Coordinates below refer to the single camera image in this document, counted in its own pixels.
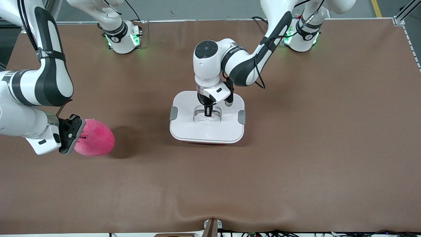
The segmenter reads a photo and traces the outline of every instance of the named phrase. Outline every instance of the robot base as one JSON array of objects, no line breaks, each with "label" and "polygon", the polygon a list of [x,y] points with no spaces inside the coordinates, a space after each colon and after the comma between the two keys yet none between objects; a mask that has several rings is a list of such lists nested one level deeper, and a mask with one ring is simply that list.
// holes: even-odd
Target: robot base
[{"label": "robot base", "polygon": [[[292,35],[297,31],[295,25],[299,20],[300,19],[292,20],[291,27],[287,30],[287,35]],[[310,48],[316,43],[318,36],[319,34],[314,36],[311,40],[304,40],[300,34],[296,34],[292,37],[284,38],[284,44],[296,52],[306,52],[309,51]]]},{"label": "robot base", "polygon": [[127,25],[128,32],[121,39],[121,42],[115,43],[112,39],[108,39],[108,45],[110,50],[114,50],[119,54],[128,54],[135,49],[140,49],[140,42],[142,38],[142,28],[138,25],[133,24],[130,21],[124,21]]},{"label": "robot base", "polygon": [[192,143],[232,144],[244,134],[244,100],[234,94],[230,107],[225,103],[213,106],[212,116],[204,116],[204,106],[196,91],[180,92],[173,101],[170,116],[171,135]]}]

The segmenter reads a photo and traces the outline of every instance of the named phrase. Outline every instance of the robot control button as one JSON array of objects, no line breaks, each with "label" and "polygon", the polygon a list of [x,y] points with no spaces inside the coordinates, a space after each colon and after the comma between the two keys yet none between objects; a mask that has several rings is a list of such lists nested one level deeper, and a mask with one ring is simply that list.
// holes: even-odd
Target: robot control button
[{"label": "robot control button", "polygon": [[202,45],[203,45],[203,44],[205,44],[206,42],[207,42],[207,40],[200,42],[200,43],[197,45],[197,47],[202,46]]},{"label": "robot control button", "polygon": [[208,52],[208,53],[206,53],[205,55],[207,56],[207,57],[211,57],[212,55],[214,55],[216,53],[216,51],[211,51],[211,52]]},{"label": "robot control button", "polygon": [[212,49],[212,46],[209,43],[205,43],[200,47],[200,50],[202,50],[202,52],[205,52],[205,53],[209,52],[211,49]]},{"label": "robot control button", "polygon": [[210,58],[218,52],[218,45],[211,40],[200,42],[196,46],[195,55],[198,58]]},{"label": "robot control button", "polygon": [[196,57],[198,57],[198,58],[203,58],[204,56],[205,56],[205,53],[203,53],[201,50],[200,50],[200,48],[196,48],[196,50],[195,50],[195,55],[196,55]]}]

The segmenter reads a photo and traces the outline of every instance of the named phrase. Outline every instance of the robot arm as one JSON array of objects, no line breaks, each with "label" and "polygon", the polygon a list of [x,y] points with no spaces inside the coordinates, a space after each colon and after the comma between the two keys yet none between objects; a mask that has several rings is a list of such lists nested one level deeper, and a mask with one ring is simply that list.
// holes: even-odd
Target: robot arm
[{"label": "robot arm", "polygon": [[[193,68],[199,101],[205,106],[205,111],[210,112],[206,116],[211,115],[211,106],[214,104],[224,100],[227,106],[232,103],[232,83],[236,86],[250,86],[256,82],[267,60],[281,42],[282,36],[286,35],[293,20],[291,12],[297,2],[298,0],[260,1],[269,25],[266,34],[252,54],[232,39],[223,39],[219,42],[206,40],[196,46]],[[326,2],[336,11],[343,13],[353,6],[355,0]],[[312,0],[306,3],[303,20],[299,21],[296,32],[299,34],[294,34],[296,37],[308,40],[307,35],[313,38],[318,33],[327,13],[327,9],[321,6],[322,3],[324,0]],[[318,25],[312,25],[317,21],[320,22]],[[220,78],[221,71],[229,76],[226,83]]]},{"label": "robot arm", "polygon": [[114,7],[124,0],[67,0],[67,2],[98,21],[105,32],[109,46],[119,54],[130,53],[140,46],[141,28],[130,21],[123,21]]},{"label": "robot arm", "polygon": [[261,0],[262,10],[268,19],[268,30],[252,54],[232,39],[219,42],[206,40],[196,46],[193,68],[199,100],[207,106],[222,102],[232,95],[221,80],[221,71],[229,76],[236,86],[252,85],[265,66],[291,24],[292,14],[298,0]]},{"label": "robot arm", "polygon": [[73,95],[54,18],[41,0],[0,0],[0,17],[33,34],[41,64],[38,70],[0,72],[0,134],[26,138],[39,155],[58,148],[71,152],[84,121],[78,116],[63,120],[34,107],[62,106]]},{"label": "robot arm", "polygon": [[0,16],[23,27],[19,9],[26,13],[41,67],[2,72],[0,78],[8,83],[13,98],[24,105],[61,106],[73,95],[73,84],[54,18],[44,9],[41,0],[23,1],[21,7],[18,2],[0,0]]}]

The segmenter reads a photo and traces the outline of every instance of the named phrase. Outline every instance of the table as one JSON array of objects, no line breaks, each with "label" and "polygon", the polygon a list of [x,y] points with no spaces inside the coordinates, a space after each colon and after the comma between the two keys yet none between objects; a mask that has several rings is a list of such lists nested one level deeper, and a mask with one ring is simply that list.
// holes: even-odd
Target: table
[{"label": "table", "polygon": [[[108,156],[37,156],[0,137],[0,233],[225,229],[421,231],[421,73],[391,19],[329,20],[309,52],[279,48],[267,89],[236,87],[247,110],[234,145],[169,132],[172,100],[195,90],[193,50],[233,38],[249,51],[254,21],[143,25],[142,49],[109,51],[96,25],[60,25],[75,113],[114,132]],[[9,70],[38,68],[20,35]],[[57,108],[46,108],[55,112]]]}]

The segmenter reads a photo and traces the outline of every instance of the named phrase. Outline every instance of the pink plush toy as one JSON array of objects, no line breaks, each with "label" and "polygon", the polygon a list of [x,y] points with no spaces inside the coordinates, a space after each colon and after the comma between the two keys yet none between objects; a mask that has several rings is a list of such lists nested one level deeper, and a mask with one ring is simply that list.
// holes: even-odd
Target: pink plush toy
[{"label": "pink plush toy", "polygon": [[112,131],[102,122],[86,119],[75,151],[84,156],[107,155],[114,148],[115,139]]}]

